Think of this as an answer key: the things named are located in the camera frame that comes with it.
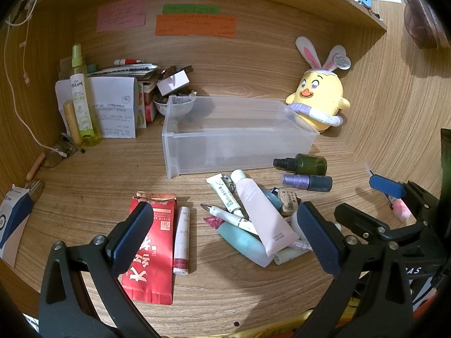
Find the red tea packet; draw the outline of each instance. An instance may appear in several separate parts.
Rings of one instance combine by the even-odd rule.
[[[177,200],[174,193],[137,192],[132,198],[130,213],[140,201],[152,205],[153,225],[129,270],[122,275],[122,287],[132,300],[171,305]]]

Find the pink bottle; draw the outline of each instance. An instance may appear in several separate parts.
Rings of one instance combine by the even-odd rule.
[[[255,181],[247,178],[242,170],[232,172],[231,178],[267,255],[273,255],[299,239]]]

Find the yellow spray bottle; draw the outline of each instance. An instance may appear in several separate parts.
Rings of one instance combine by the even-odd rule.
[[[100,129],[94,116],[89,82],[86,80],[86,65],[82,60],[81,45],[72,47],[72,68],[70,88],[74,101],[75,115],[84,146],[94,146],[102,141]]]

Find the purple bottle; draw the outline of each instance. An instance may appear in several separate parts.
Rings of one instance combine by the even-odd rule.
[[[284,174],[282,185],[316,192],[328,192],[332,189],[332,178],[324,175]]]

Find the green sticky note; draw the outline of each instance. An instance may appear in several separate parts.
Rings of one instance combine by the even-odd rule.
[[[171,3],[163,5],[163,14],[219,14],[217,5],[200,5],[192,3]]]

